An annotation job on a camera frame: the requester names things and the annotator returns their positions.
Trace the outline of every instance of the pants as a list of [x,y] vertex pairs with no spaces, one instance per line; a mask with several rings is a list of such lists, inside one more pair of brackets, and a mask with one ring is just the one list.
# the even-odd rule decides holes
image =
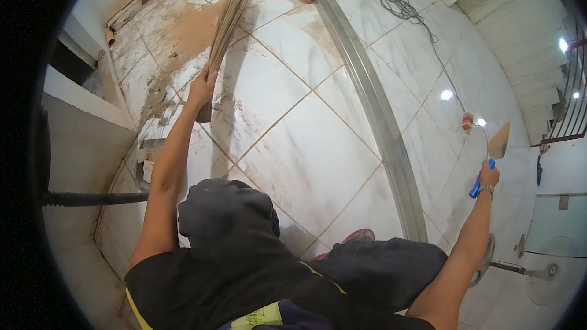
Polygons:
[[[190,187],[178,211],[180,233],[195,255],[226,261],[227,267],[238,260],[240,269],[276,257],[297,259],[278,239],[271,198],[244,182],[203,180]],[[335,244],[323,260],[308,264],[356,301],[397,312],[414,302],[446,259],[433,244],[392,238]]]

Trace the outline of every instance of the broom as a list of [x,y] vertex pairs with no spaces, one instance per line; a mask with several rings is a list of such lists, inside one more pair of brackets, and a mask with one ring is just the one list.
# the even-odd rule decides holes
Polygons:
[[[216,33],[212,41],[210,56],[208,58],[209,73],[218,71],[228,49],[228,45],[234,35],[234,31],[242,21],[242,15],[251,0],[226,0],[224,9],[218,18]],[[212,98],[198,112],[195,120],[197,122],[210,122],[212,120]]]

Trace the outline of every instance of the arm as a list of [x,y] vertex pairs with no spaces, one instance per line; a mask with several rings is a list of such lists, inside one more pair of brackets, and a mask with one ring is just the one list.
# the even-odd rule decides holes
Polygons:
[[[499,179],[499,171],[490,169],[488,162],[483,161],[481,185],[495,186]],[[491,200],[488,190],[479,193],[449,258],[432,283],[415,299],[406,316],[424,319],[436,330],[457,328],[461,301],[487,248]]]
[[198,111],[212,97],[217,75],[217,72],[208,75],[208,65],[204,66],[191,83],[186,104],[157,153],[143,230],[130,257],[128,269],[147,257],[173,251],[179,246],[177,195],[186,170],[191,130]]

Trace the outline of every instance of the shoe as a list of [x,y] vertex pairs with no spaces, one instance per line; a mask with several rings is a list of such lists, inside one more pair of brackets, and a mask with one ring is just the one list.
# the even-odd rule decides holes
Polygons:
[[[353,233],[349,234],[347,238],[345,238],[341,244],[345,244],[351,241],[374,241],[375,240],[375,233],[368,228],[363,228],[360,230],[356,230]],[[329,253],[324,253],[322,255],[318,255],[314,258],[316,261],[323,260]]]

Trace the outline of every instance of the metal railing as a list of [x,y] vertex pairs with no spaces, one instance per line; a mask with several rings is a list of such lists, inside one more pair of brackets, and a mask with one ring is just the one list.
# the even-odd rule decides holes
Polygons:
[[565,90],[561,95],[560,112],[551,125],[550,133],[541,144],[583,138],[587,131],[587,82],[585,78],[585,31],[575,21],[575,36],[566,52],[568,66],[565,74]]

